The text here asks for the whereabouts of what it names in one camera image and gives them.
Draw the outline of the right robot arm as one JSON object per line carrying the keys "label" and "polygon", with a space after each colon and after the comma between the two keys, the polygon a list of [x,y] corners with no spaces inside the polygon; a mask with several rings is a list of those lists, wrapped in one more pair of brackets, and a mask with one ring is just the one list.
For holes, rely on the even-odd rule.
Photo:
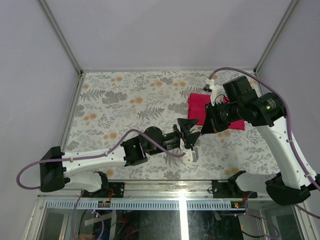
{"label": "right robot arm", "polygon": [[258,96],[245,76],[223,84],[226,101],[205,105],[201,134],[217,134],[231,123],[244,120],[257,129],[277,162],[279,173],[253,174],[244,170],[228,179],[228,192],[240,197],[255,192],[271,197],[281,206],[304,202],[315,190],[320,176],[308,164],[293,139],[287,120],[289,115],[281,99],[268,92]]}

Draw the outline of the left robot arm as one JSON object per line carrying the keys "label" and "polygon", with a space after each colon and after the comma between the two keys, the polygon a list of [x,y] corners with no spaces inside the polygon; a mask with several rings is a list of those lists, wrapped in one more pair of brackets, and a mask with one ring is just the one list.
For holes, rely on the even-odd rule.
{"label": "left robot arm", "polygon": [[201,133],[192,132],[198,119],[179,118],[173,131],[167,134],[155,126],[125,140],[123,137],[111,148],[87,152],[63,152],[51,147],[39,165],[40,191],[50,193],[63,188],[80,189],[105,197],[110,190],[107,167],[136,166],[148,161],[148,156],[166,153],[185,162],[198,158],[193,149]]}

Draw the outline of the red folded cloth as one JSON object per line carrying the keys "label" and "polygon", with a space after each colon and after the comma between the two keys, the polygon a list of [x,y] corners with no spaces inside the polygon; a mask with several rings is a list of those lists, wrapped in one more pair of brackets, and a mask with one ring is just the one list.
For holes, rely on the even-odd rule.
{"label": "red folded cloth", "polygon": [[[206,118],[205,105],[211,103],[211,96],[208,94],[191,93],[188,97],[188,119],[198,119],[197,126],[203,126]],[[229,129],[233,130],[245,130],[244,120],[238,120],[232,122]]]}

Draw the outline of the aluminium front rail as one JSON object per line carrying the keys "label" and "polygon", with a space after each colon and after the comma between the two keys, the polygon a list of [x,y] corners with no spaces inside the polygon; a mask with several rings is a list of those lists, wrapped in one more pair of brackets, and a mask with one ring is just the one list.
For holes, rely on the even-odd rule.
{"label": "aluminium front rail", "polygon": [[232,198],[214,198],[211,180],[114,180],[123,182],[123,198],[95,197],[92,193],[62,189],[39,193],[47,208],[77,210],[214,210],[242,211],[247,193],[237,190]]}

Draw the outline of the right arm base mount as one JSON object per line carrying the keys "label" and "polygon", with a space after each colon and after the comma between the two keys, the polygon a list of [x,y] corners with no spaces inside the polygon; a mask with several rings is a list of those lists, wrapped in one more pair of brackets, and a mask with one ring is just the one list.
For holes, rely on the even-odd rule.
{"label": "right arm base mount", "polygon": [[227,180],[212,180],[212,195],[215,199],[233,198],[232,185]]}

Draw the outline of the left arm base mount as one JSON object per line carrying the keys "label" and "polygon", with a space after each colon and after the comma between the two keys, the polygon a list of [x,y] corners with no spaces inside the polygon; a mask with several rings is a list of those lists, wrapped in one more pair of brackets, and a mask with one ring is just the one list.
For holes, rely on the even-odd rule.
{"label": "left arm base mount", "polygon": [[125,192],[124,182],[109,182],[107,186],[102,186],[98,191],[97,198],[123,198]]}

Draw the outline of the right aluminium frame post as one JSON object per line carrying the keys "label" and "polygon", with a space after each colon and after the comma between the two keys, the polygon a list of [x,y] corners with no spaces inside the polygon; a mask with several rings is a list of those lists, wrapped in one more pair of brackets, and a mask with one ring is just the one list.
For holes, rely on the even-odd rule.
{"label": "right aluminium frame post", "polygon": [[273,49],[274,45],[276,44],[278,38],[280,37],[282,31],[284,30],[288,20],[290,19],[292,13],[294,12],[295,8],[297,7],[299,0],[291,0],[289,2],[288,7],[286,8],[283,16],[281,17],[277,27],[275,28],[270,40],[268,41],[261,57],[259,58],[257,64],[255,65],[253,71],[257,74],[261,69],[268,58],[268,55],[270,54],[271,50]]}

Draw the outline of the aluminium frame post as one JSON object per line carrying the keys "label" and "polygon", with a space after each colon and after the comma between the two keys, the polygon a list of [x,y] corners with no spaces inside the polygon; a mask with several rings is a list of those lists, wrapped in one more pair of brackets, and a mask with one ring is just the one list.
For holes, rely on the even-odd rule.
{"label": "aluminium frame post", "polygon": [[292,13],[294,12],[295,8],[297,7],[299,0],[291,0],[289,2],[288,7],[286,8],[283,16],[281,17],[277,27],[275,28],[270,40],[268,41],[261,57],[259,58],[257,64],[255,65],[253,71],[257,74],[261,69],[268,58],[268,55],[270,54],[271,50],[273,49],[274,45],[276,44],[278,38],[280,37],[282,31],[284,30],[288,20],[290,19]]}
{"label": "aluminium frame post", "polygon": [[73,54],[55,16],[53,15],[48,3],[46,0],[38,0],[37,1],[48,20],[49,25],[51,26],[55,36],[57,37],[59,43],[61,44],[67,58],[69,59],[71,65],[73,66],[76,73],[81,76],[83,73],[83,69],[81,68],[80,64],[78,63],[75,55]]}

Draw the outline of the left aluminium frame post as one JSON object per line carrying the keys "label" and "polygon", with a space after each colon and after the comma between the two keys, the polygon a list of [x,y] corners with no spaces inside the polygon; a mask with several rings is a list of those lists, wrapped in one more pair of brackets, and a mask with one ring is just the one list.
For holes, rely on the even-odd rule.
{"label": "left aluminium frame post", "polygon": [[38,0],[37,1],[48,20],[49,25],[51,26],[55,36],[57,37],[59,43],[61,44],[67,58],[69,59],[71,65],[73,66],[76,73],[81,76],[83,73],[83,69],[81,68],[80,64],[78,63],[75,55],[73,54],[55,16],[53,15],[48,3],[46,0]]}

